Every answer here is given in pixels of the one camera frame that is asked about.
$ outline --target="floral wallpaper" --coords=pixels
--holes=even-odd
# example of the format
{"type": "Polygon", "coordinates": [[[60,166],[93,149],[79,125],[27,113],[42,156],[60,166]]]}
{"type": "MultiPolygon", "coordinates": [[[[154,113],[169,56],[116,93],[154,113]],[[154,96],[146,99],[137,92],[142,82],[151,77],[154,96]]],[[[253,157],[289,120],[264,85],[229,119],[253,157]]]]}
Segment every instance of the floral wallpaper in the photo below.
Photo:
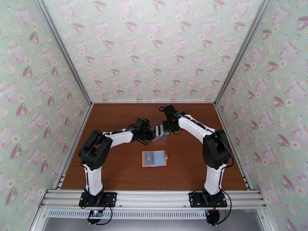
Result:
{"type": "Polygon", "coordinates": [[[308,230],[308,0],[274,0],[218,107],[279,230],[308,230]]]}
{"type": "Polygon", "coordinates": [[[213,102],[262,0],[45,0],[93,102],[213,102]]]}
{"type": "Polygon", "coordinates": [[[28,230],[88,104],[32,0],[0,0],[0,230],[28,230]]]}

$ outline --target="wooden floor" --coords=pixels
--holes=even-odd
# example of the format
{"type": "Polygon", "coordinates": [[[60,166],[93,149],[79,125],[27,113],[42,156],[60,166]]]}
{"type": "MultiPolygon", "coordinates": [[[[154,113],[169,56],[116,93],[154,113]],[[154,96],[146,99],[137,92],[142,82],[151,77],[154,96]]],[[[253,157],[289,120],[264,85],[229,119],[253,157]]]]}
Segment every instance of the wooden floor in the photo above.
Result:
{"type": "MultiPolygon", "coordinates": [[[[160,106],[166,104],[95,104],[86,124],[77,151],[72,159],[62,189],[84,189],[85,174],[80,166],[78,150],[95,129],[109,132],[120,130],[135,123],[138,117],[147,118],[150,124],[166,120],[160,106]]],[[[212,104],[174,104],[177,111],[185,110],[201,123],[221,129],[212,104]]],[[[206,164],[202,158],[202,144],[191,134],[183,131],[171,134],[165,142],[148,142],[142,145],[131,142],[113,147],[102,167],[104,189],[118,190],[201,190],[206,178],[206,164]],[[165,150],[167,166],[142,168],[141,152],[165,150]]],[[[224,190],[245,190],[239,168],[235,165],[225,170],[224,190]]]]}

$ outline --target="black mounting plate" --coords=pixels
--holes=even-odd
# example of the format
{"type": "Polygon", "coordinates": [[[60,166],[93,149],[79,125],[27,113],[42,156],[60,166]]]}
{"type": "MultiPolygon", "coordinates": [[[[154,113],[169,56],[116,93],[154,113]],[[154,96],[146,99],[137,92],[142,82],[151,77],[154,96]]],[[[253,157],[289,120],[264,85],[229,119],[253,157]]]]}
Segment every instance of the black mounting plate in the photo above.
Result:
{"type": "Polygon", "coordinates": [[[223,193],[219,195],[215,203],[209,204],[209,206],[205,205],[202,192],[191,192],[188,193],[188,196],[191,208],[226,208],[228,206],[223,193]]]}
{"type": "Polygon", "coordinates": [[[87,199],[87,193],[83,192],[81,194],[81,198],[79,200],[79,206],[82,208],[86,207],[115,207],[116,201],[117,201],[117,193],[116,192],[103,192],[102,195],[102,201],[105,201],[105,203],[100,203],[99,205],[93,205],[89,203],[89,200],[87,199]]]}

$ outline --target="teapot pattern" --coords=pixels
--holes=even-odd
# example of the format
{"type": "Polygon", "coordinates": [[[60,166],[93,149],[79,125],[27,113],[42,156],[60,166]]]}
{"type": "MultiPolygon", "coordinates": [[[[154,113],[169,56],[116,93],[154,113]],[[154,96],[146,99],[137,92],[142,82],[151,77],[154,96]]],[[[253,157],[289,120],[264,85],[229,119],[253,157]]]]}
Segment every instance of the teapot pattern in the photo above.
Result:
{"type": "Polygon", "coordinates": [[[92,101],[212,102],[261,0],[45,3],[92,101]],[[149,81],[166,76],[153,99],[149,81]],[[193,90],[189,80],[197,80],[193,90]]]}
{"type": "Polygon", "coordinates": [[[217,103],[245,175],[279,230],[308,228],[301,212],[308,196],[307,4],[274,0],[217,103]]]}
{"type": "MultiPolygon", "coordinates": [[[[74,0],[55,7],[65,19],[77,16],[74,0]]],[[[35,2],[6,0],[0,11],[0,230],[29,229],[88,104],[35,2]]],[[[86,74],[95,78],[99,70],[86,74]]]]}

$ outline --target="vent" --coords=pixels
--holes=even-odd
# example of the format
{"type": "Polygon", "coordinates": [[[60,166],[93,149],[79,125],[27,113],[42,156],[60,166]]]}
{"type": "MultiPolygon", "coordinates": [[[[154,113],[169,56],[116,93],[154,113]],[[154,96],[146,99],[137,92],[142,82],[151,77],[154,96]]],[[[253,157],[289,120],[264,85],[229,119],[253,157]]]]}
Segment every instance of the vent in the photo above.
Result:
{"type": "MultiPolygon", "coordinates": [[[[76,209],[50,209],[48,213],[49,218],[74,218],[87,219],[90,210],[76,210],[76,209]]],[[[110,218],[111,212],[105,211],[102,218],[110,218]]],[[[113,219],[206,219],[205,211],[136,211],[123,210],[113,211],[113,219]]]]}

